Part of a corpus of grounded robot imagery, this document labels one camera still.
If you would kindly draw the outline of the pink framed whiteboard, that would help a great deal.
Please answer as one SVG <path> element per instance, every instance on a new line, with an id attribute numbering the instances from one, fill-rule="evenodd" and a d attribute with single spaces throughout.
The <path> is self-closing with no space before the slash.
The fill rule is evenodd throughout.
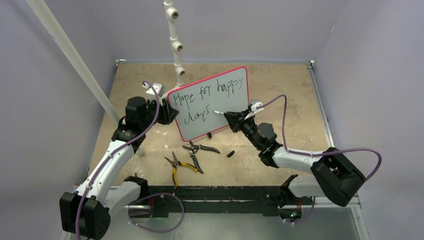
<path id="1" fill-rule="evenodd" d="M 248 71 L 244 66 L 170 91 L 169 105 L 181 139 L 192 141 L 228 125 L 216 112 L 241 112 L 249 102 Z"/>

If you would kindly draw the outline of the black marker cap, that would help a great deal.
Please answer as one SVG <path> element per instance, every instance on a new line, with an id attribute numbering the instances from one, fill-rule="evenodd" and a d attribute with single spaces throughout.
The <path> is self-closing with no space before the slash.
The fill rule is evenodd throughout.
<path id="1" fill-rule="evenodd" d="M 227 158 L 231 158 L 234 155 L 235 151 L 232 150 L 230 153 L 226 155 Z"/>

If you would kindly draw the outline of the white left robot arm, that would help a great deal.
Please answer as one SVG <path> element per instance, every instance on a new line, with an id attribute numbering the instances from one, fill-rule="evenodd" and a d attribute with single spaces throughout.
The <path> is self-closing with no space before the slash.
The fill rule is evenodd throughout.
<path id="1" fill-rule="evenodd" d="M 133 157 L 151 127 L 169 125 L 178 115 L 166 99 L 147 100 L 141 96 L 127 101 L 125 115 L 118 122 L 106 153 L 73 192 L 65 192 L 59 200 L 62 229 L 100 240 L 107 232 L 112 217 L 131 202 L 138 205 L 149 199 L 147 180 L 129 176 L 120 187 L 112 189 L 116 177 Z"/>

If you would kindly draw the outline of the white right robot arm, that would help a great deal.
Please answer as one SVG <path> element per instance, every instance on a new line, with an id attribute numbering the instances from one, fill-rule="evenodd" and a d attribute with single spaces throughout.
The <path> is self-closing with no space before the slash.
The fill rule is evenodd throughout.
<path id="1" fill-rule="evenodd" d="M 291 175 L 280 187 L 282 205 L 292 204 L 303 197 L 326 197 L 345 207 L 366 182 L 364 174 L 337 148 L 325 151 L 302 151 L 277 142 L 270 123 L 256 124 L 247 111 L 223 113 L 230 129 L 242 132 L 258 150 L 264 165 L 308 173 L 305 177 Z"/>

